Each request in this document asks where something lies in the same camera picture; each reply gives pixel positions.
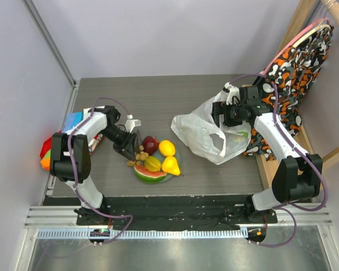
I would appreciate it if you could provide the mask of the brown fake longan bunch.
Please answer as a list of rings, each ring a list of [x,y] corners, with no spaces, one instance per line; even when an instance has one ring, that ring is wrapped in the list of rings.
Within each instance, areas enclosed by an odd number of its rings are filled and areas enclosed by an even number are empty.
[[[143,145],[140,145],[139,146],[139,153],[135,154],[135,160],[134,161],[129,160],[127,162],[127,166],[133,167],[135,165],[141,165],[141,163],[143,161],[145,161],[148,157],[149,157],[149,154],[144,151]]]

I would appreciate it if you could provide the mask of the yellow fake lemon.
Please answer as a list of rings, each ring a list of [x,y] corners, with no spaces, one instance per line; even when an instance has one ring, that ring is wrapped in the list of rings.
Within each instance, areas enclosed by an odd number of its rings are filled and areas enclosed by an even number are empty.
[[[176,153],[175,145],[167,139],[159,143],[158,150],[165,157],[174,156]]]

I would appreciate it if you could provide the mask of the yellow fake fruit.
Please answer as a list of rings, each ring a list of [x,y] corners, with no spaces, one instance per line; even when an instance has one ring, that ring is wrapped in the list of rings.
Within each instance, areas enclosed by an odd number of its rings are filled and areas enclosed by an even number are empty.
[[[168,156],[164,159],[161,167],[162,171],[167,174],[172,174],[174,176],[181,175],[181,169],[179,167],[178,161],[174,156]]]

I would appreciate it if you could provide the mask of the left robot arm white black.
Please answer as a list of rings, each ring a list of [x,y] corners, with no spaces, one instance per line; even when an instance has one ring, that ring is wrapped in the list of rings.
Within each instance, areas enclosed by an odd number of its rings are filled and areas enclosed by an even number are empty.
[[[114,106],[93,107],[72,129],[55,133],[51,138],[50,174],[73,190],[81,202],[79,214],[89,215],[96,225],[105,224],[112,216],[104,195],[90,176],[89,141],[102,134],[113,143],[115,152],[134,161],[138,150],[134,129],[141,126],[141,121],[127,114],[124,129],[121,129],[117,124],[120,117]]]

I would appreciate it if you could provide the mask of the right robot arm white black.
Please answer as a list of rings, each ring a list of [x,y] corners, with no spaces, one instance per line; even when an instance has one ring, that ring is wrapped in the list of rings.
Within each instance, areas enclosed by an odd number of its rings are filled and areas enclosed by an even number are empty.
[[[266,140],[279,162],[270,188],[247,197],[245,219],[256,223],[270,209],[318,196],[321,157],[311,155],[294,140],[275,107],[261,100],[257,86],[237,88],[227,83],[223,90],[226,100],[212,104],[211,116],[216,126],[250,124]]]

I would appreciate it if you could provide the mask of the white plastic bag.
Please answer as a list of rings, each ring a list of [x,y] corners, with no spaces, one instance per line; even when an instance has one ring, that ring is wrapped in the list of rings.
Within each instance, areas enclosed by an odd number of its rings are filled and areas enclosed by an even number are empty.
[[[242,123],[233,127],[216,126],[211,113],[214,102],[222,102],[228,94],[221,91],[186,115],[177,115],[172,131],[192,153],[220,165],[242,154],[251,139],[251,126]]]

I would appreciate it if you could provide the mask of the fake watermelon slice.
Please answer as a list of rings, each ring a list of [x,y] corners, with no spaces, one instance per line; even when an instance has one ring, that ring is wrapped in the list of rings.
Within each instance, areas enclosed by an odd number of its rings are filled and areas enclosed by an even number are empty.
[[[133,168],[137,178],[144,183],[159,183],[164,181],[164,179],[167,177],[166,173],[161,171],[151,172],[143,165],[135,165]]]

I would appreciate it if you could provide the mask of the grey-blue round plate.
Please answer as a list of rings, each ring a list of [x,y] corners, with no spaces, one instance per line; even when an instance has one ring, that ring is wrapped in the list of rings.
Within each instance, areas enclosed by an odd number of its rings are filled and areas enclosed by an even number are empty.
[[[128,165],[133,167],[137,178],[148,184],[161,183],[172,177],[181,176],[180,158],[175,145],[167,140],[147,136],[139,145],[139,152],[134,161]]]

